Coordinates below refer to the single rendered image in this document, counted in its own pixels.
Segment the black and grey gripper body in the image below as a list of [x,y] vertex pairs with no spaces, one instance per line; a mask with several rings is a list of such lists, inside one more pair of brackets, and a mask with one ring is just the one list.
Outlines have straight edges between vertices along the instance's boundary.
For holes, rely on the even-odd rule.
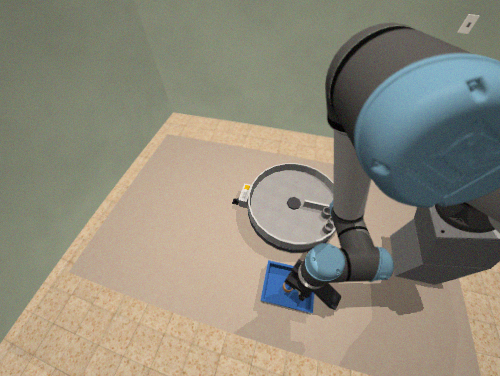
[[[284,283],[286,283],[288,286],[290,286],[291,288],[293,288],[294,290],[297,289],[297,290],[300,290],[300,293],[302,295],[305,295],[306,298],[308,298],[311,293],[312,293],[312,290],[315,290],[315,289],[310,289],[308,287],[305,287],[302,282],[300,281],[299,279],[299,276],[298,275],[298,269],[299,269],[299,266],[301,265],[303,261],[301,261],[300,259],[298,259],[298,261],[296,262],[296,264],[294,265],[294,267],[292,268],[292,271],[294,272],[290,272],[289,275],[287,276],[287,278],[285,279]],[[296,273],[296,274],[295,274]],[[294,276],[294,277],[293,277]],[[298,280],[299,279],[299,280]],[[287,282],[288,281],[288,282]],[[303,286],[302,286],[303,285]],[[296,288],[297,287],[297,288]],[[308,288],[308,289],[307,289]],[[310,289],[310,290],[309,290]]]

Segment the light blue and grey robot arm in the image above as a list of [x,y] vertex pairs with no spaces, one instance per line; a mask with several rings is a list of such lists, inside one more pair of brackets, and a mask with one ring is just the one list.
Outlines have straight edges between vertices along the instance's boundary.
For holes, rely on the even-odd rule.
[[363,219],[371,180],[399,203],[435,205],[454,228],[500,233],[500,61],[402,25],[353,35],[326,76],[329,207],[341,248],[316,245],[298,276],[334,310],[341,295],[329,283],[387,280],[394,271]]

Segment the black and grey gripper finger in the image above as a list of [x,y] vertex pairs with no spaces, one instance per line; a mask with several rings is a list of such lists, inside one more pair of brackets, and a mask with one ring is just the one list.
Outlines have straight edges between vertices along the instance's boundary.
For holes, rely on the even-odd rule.
[[[296,290],[296,291],[298,291],[297,289],[295,289],[295,290]],[[304,301],[304,300],[305,300],[305,298],[306,298],[306,296],[302,295],[302,294],[300,293],[300,291],[298,291],[298,296],[299,296],[299,299],[300,299],[301,301]]]

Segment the blue open crate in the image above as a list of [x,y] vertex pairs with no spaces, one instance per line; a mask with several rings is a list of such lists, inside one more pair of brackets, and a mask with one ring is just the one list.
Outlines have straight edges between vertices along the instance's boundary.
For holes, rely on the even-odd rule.
[[283,290],[283,282],[292,268],[292,265],[268,260],[260,302],[264,301],[264,303],[268,302],[310,313],[314,306],[314,292],[304,301],[301,301],[296,290],[293,289],[289,293]]

